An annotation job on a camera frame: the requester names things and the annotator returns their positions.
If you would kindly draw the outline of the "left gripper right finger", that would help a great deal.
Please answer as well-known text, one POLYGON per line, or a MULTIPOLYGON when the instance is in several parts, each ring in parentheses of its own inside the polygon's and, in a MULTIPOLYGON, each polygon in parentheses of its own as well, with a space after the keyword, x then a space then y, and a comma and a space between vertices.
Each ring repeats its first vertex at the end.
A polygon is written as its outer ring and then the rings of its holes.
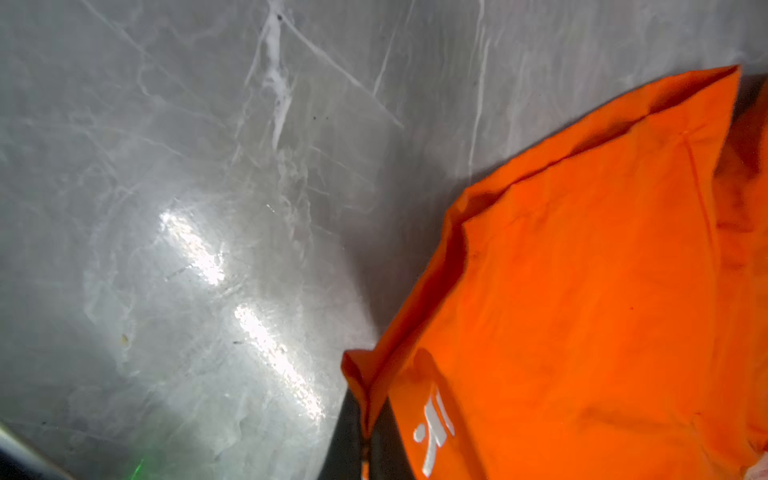
POLYGON ((370 479, 415 479, 389 401, 385 402, 374 424, 369 446, 370 479))

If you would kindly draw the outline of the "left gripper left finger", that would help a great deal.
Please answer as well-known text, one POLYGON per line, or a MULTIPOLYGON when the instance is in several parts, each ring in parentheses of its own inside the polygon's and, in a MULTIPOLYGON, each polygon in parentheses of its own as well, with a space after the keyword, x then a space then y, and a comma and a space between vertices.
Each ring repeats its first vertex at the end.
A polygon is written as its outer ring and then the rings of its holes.
POLYGON ((350 391, 345 393, 319 480, 361 480, 359 405, 350 391))

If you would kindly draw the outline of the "orange shorts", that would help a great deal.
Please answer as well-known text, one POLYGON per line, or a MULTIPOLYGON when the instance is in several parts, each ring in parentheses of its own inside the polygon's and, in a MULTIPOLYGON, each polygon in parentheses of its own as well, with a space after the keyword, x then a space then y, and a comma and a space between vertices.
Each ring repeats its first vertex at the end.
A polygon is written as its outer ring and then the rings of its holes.
POLYGON ((767 457, 767 90, 627 92, 468 187, 341 369, 417 479, 742 479, 767 457))

